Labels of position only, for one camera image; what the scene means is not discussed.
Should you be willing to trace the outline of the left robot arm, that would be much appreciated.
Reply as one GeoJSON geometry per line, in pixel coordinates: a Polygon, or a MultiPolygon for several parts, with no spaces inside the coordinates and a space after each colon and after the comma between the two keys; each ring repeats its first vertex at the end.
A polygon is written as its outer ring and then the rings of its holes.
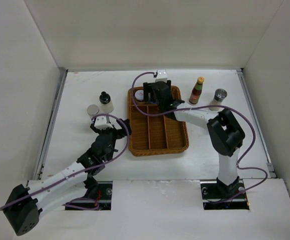
{"type": "Polygon", "coordinates": [[[97,133],[90,148],[70,166],[33,185],[20,184],[13,188],[0,208],[17,236],[31,231],[39,220],[53,209],[79,198],[92,199],[98,183],[94,179],[107,163],[117,159],[115,148],[119,139],[129,139],[132,133],[129,119],[118,118],[115,128],[107,115],[95,118],[90,128],[97,133]]]}

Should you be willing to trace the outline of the silver-lid white granule jar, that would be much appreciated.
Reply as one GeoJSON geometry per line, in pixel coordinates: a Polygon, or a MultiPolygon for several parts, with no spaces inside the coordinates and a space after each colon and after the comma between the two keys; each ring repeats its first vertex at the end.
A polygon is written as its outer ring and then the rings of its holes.
{"type": "Polygon", "coordinates": [[[96,104],[91,104],[87,107],[87,114],[91,122],[93,122],[93,117],[98,115],[99,113],[100,113],[100,109],[96,104]]]}

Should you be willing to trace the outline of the black-top salt grinder bottle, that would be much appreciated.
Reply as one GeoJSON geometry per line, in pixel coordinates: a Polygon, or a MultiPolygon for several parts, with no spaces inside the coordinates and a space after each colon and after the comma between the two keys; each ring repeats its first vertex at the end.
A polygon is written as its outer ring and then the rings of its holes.
{"type": "Polygon", "coordinates": [[[110,114],[114,110],[113,103],[111,101],[111,97],[105,91],[101,92],[99,96],[99,101],[101,104],[101,109],[104,113],[110,114]]]}

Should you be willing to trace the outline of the brown sauce bottle red label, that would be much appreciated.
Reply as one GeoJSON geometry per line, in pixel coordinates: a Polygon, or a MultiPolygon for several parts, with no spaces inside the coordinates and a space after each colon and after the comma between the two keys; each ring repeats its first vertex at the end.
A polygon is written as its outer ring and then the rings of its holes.
{"type": "Polygon", "coordinates": [[[191,95],[189,97],[189,102],[193,105],[197,104],[200,96],[202,94],[202,88],[203,88],[203,83],[204,83],[204,77],[198,77],[197,82],[195,86],[192,89],[191,95]]]}

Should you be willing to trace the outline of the small spice jar white lid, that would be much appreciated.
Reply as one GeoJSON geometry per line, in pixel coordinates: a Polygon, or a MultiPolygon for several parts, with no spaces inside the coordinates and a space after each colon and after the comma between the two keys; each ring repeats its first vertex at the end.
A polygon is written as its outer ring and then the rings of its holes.
{"type": "Polygon", "coordinates": [[[144,104],[144,91],[142,89],[136,90],[134,93],[134,98],[138,104],[144,104]]]}

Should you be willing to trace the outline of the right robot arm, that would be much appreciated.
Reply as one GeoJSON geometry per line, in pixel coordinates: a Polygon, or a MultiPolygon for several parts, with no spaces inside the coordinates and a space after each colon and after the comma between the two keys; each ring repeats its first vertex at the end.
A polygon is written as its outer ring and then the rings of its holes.
{"type": "Polygon", "coordinates": [[[238,195],[239,176],[237,161],[245,133],[234,116],[235,110],[223,107],[219,112],[194,108],[185,101],[174,98],[171,81],[143,83],[145,102],[153,101],[161,113],[175,121],[186,122],[208,130],[213,148],[219,156],[219,172],[216,178],[220,199],[238,195]]]}

